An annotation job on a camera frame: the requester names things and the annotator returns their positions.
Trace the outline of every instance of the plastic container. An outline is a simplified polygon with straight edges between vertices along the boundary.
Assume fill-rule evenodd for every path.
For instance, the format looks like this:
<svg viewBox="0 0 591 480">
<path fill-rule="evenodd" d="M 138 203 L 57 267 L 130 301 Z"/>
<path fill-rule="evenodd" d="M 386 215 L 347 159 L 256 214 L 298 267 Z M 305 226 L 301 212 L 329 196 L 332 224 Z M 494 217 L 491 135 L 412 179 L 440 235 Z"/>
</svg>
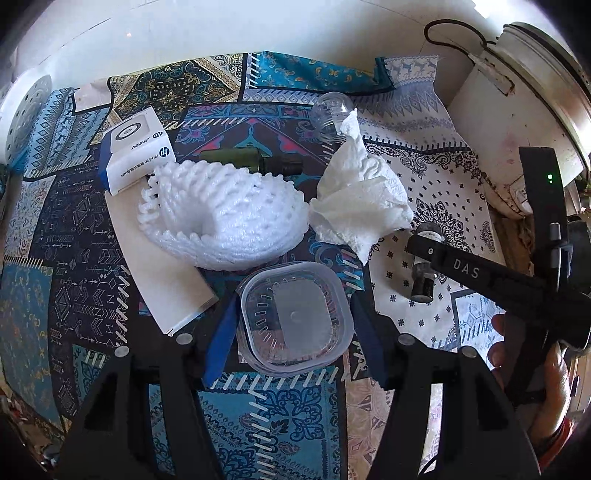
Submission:
<svg viewBox="0 0 591 480">
<path fill-rule="evenodd" d="M 329 92 L 318 97 L 310 112 L 316 136 L 324 142 L 340 143 L 347 137 L 340 131 L 343 120 L 353 110 L 353 102 L 345 94 Z"/>
<path fill-rule="evenodd" d="M 339 277 L 316 262 L 259 270 L 239 286 L 239 350 L 251 367 L 290 377 L 331 364 L 353 338 Z"/>
</svg>

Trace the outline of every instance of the paper towel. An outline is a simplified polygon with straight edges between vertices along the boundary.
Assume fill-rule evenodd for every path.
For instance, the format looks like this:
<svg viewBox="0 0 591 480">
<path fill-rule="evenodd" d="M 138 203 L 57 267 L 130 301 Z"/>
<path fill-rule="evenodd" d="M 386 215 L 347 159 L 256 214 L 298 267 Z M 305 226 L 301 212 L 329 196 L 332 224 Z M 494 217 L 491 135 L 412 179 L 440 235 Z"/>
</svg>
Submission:
<svg viewBox="0 0 591 480">
<path fill-rule="evenodd" d="M 347 140 L 326 167 L 317 198 L 310 201 L 310 225 L 319 241 L 348 244 L 365 265 L 381 237 L 410 227 L 413 211 L 398 176 L 365 148 L 356 109 L 340 130 Z"/>
</svg>

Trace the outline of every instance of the cardboard box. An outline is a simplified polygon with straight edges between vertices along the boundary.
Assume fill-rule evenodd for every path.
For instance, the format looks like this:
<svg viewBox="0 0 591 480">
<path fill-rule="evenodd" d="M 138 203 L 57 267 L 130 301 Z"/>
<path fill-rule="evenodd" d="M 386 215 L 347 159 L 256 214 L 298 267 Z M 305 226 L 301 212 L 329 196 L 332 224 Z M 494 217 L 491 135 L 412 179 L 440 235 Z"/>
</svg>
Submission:
<svg viewBox="0 0 591 480">
<path fill-rule="evenodd" d="M 105 132 L 99 150 L 99 178 L 107 192 L 116 195 L 169 161 L 176 161 L 172 145 L 149 107 Z"/>
</svg>

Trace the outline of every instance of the human hand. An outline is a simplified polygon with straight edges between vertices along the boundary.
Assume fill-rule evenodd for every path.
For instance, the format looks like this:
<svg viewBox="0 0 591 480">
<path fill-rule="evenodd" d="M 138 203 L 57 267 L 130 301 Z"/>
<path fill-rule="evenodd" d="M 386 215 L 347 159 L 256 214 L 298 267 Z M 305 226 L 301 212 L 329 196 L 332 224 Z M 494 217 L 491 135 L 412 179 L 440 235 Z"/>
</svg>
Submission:
<svg viewBox="0 0 591 480">
<path fill-rule="evenodd" d="M 505 315 L 494 315 L 491 320 L 492 327 L 500 334 L 505 333 Z M 538 410 L 533 424 L 528 432 L 530 441 L 534 447 L 544 443 L 559 428 L 569 407 L 570 386 L 569 370 L 564 362 L 564 352 L 556 342 L 548 351 L 544 363 L 544 382 L 546 388 L 546 400 Z M 501 378 L 500 368 L 505 360 L 504 342 L 497 342 L 488 350 L 488 359 L 495 367 L 492 370 L 496 380 L 505 388 Z"/>
</svg>

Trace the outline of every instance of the red sleeve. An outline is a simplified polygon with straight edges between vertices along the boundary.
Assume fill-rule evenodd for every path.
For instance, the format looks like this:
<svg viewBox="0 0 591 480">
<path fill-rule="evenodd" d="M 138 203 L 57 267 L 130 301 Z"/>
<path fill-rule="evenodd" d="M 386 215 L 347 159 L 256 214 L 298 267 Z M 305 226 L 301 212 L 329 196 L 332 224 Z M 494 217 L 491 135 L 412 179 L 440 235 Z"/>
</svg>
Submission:
<svg viewBox="0 0 591 480">
<path fill-rule="evenodd" d="M 550 447 L 544 453 L 542 453 L 538 457 L 538 463 L 540 464 L 541 471 L 543 471 L 550 464 L 550 462 L 554 460 L 554 457 L 556 457 L 559 451 L 562 450 L 562 447 L 570 438 L 572 433 L 573 423 L 570 421 L 569 418 L 565 417 L 562 422 L 562 425 L 560 426 L 560 430 L 558 436 L 556 437 L 556 440 L 552 443 L 552 445 L 550 445 Z"/>
</svg>

